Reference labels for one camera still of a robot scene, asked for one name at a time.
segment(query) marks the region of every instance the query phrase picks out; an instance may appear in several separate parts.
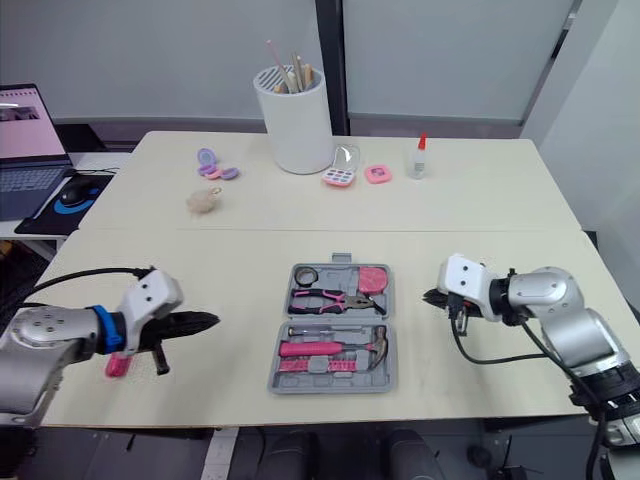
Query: pliers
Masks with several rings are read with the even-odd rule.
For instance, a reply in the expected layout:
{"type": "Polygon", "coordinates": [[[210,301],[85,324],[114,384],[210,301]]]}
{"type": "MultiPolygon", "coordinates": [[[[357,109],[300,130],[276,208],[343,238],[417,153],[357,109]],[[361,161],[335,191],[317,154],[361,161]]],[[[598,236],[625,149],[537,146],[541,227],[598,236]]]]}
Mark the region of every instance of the pliers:
{"type": "Polygon", "coordinates": [[[348,308],[375,308],[378,313],[385,315],[386,311],[371,298],[350,296],[341,290],[323,290],[321,288],[308,288],[305,290],[291,290],[291,296],[296,298],[317,297],[333,300],[333,303],[321,307],[303,307],[300,305],[289,305],[289,313],[298,315],[323,313],[344,313],[348,308]]]}

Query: white cylindrical pen holder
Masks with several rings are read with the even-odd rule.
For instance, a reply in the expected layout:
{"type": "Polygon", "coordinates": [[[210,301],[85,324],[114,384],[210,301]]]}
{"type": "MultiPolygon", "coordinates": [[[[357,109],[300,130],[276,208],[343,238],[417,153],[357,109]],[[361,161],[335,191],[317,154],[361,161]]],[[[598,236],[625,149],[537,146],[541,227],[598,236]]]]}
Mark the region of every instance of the white cylindrical pen holder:
{"type": "Polygon", "coordinates": [[[334,154],[324,74],[314,69],[312,87],[300,93],[275,93],[281,83],[277,67],[253,79],[276,163],[291,173],[324,170],[334,154]]]}

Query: laptop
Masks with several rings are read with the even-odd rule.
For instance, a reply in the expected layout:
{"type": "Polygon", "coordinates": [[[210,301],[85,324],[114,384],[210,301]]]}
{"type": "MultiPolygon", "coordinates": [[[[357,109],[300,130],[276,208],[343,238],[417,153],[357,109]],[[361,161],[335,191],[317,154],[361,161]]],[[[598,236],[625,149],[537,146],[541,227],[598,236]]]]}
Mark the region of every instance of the laptop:
{"type": "Polygon", "coordinates": [[[33,215],[71,167],[38,88],[0,86],[0,221],[33,215]]]}

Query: computer mouse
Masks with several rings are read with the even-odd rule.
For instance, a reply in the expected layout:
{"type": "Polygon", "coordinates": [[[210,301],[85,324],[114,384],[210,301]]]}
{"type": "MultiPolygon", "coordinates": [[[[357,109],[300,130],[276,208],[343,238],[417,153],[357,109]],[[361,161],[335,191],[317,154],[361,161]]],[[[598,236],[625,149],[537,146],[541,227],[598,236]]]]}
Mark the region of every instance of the computer mouse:
{"type": "Polygon", "coordinates": [[[96,189],[96,186],[89,178],[71,180],[69,185],[60,192],[60,203],[65,207],[80,205],[89,199],[90,195],[94,193],[94,189],[96,189]]]}

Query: white wall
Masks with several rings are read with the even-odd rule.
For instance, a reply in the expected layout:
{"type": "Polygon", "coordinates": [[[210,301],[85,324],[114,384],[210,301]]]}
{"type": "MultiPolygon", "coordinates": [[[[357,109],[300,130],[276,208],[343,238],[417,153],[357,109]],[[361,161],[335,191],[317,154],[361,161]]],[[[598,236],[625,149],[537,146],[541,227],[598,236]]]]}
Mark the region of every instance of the white wall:
{"type": "Polygon", "coordinates": [[[520,123],[573,0],[345,0],[347,104],[520,123]]]}
{"type": "Polygon", "coordinates": [[[295,49],[322,69],[314,0],[0,0],[0,83],[57,119],[259,119],[253,77],[295,49]]]}
{"type": "MultiPolygon", "coordinates": [[[[522,136],[536,142],[583,227],[598,232],[621,290],[640,306],[640,1],[619,0],[598,33],[565,95],[562,76],[550,75],[522,136]]],[[[561,51],[554,69],[571,60],[561,51]]]]}

